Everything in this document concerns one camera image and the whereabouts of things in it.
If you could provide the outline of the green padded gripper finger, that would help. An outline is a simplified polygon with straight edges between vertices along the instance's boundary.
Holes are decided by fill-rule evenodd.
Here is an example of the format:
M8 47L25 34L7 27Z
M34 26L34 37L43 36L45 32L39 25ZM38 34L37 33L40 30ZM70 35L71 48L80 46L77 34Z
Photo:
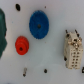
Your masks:
M2 54L7 46L7 41L6 41L6 21L5 21L5 14L3 10L0 8L0 59L2 57Z

